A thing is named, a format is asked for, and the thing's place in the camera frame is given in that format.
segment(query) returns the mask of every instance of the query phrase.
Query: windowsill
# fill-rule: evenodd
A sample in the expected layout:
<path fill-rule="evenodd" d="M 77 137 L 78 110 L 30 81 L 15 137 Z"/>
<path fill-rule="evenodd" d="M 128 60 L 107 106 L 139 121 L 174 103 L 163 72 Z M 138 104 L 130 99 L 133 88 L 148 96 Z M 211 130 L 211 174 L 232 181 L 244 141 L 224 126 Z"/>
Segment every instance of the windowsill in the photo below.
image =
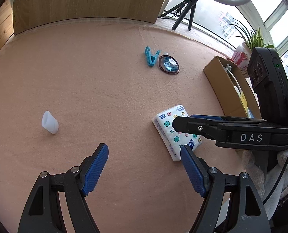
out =
<path fill-rule="evenodd" d="M 172 31 L 172 26 L 174 23 L 175 20 L 173 19 L 158 18 L 155 24 L 158 27 Z M 176 30 L 173 32 L 177 32 L 178 34 L 194 39 L 216 50 L 217 52 L 223 54 L 224 56 L 231 58 L 234 52 L 233 49 L 231 49 L 229 46 L 223 43 L 221 39 L 219 40 L 218 36 L 214 37 L 209 33 L 207 33 L 208 31 L 207 32 L 206 31 L 207 30 L 205 28 L 197 29 L 195 26 L 192 26 L 191 31 L 188 31 L 188 23 L 184 22 L 183 20 L 176 28 Z"/>

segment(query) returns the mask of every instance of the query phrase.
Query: blue hair clip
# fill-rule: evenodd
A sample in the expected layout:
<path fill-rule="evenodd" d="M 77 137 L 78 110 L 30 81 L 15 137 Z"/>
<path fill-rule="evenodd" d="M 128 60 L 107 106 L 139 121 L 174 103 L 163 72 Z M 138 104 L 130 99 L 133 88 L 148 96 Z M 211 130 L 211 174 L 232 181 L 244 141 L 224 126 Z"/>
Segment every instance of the blue hair clip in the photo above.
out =
<path fill-rule="evenodd" d="M 151 55 L 149 46 L 146 46 L 146 48 L 145 48 L 145 56 L 146 56 L 147 64 L 149 66 L 154 66 L 156 64 L 157 58 L 159 56 L 159 53 L 160 53 L 160 50 L 158 50 L 154 56 Z"/>

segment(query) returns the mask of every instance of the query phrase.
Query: tripod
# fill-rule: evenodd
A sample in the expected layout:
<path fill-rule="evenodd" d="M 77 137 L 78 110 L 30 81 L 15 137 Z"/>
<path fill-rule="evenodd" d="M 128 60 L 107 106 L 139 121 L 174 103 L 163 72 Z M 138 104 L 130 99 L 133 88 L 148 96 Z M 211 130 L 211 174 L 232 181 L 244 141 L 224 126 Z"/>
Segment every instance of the tripod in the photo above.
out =
<path fill-rule="evenodd" d="M 172 30 L 175 31 L 178 25 L 181 23 L 183 18 L 187 15 L 188 11 L 190 12 L 190 18 L 189 18 L 189 24 L 188 24 L 188 30 L 191 31 L 192 21 L 194 19 L 195 10 L 196 10 L 196 2 L 198 0 L 185 0 L 179 3 L 178 5 L 174 6 L 173 8 L 169 9 L 167 12 L 163 13 L 160 17 L 164 17 L 168 15 L 169 13 L 177 10 L 178 8 L 184 7 L 186 4 L 187 6 L 184 8 L 183 12 L 179 15 L 178 19 L 176 20 L 175 24 L 172 27 Z"/>

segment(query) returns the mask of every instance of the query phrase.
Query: plant pot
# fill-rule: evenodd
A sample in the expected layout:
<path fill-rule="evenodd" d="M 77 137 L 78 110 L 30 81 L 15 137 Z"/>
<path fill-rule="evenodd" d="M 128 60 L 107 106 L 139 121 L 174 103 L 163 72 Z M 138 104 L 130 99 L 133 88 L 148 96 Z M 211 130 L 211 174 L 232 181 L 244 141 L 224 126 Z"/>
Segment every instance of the plant pot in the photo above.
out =
<path fill-rule="evenodd" d="M 249 63 L 249 59 L 251 58 L 251 50 L 247 47 L 245 42 L 239 45 L 234 51 L 232 58 L 230 59 L 233 63 L 240 68 L 242 74 L 245 78 L 248 78 L 247 66 Z"/>

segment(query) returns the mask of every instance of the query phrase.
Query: blue gripper pad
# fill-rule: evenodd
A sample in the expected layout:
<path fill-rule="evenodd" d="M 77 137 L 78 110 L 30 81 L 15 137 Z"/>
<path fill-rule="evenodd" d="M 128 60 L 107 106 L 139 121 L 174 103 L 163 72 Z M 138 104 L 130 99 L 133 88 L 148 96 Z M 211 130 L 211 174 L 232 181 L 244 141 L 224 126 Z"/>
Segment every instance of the blue gripper pad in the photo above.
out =
<path fill-rule="evenodd" d="M 85 183 L 81 190 L 84 196 L 87 196 L 88 193 L 94 190 L 96 183 L 98 182 L 99 177 L 101 175 L 101 172 L 103 171 L 105 163 L 108 159 L 109 152 L 107 145 L 100 144 L 99 147 L 95 150 L 96 153 L 99 149 L 98 154 L 95 155 L 94 153 L 91 156 L 91 157 L 95 156 L 95 159 L 85 174 Z"/>
<path fill-rule="evenodd" d="M 208 193 L 208 173 L 200 163 L 199 159 L 193 155 L 192 150 L 188 145 L 184 145 L 181 148 L 181 160 L 188 174 L 190 182 L 194 187 L 194 190 L 199 193 L 202 197 L 206 197 Z"/>

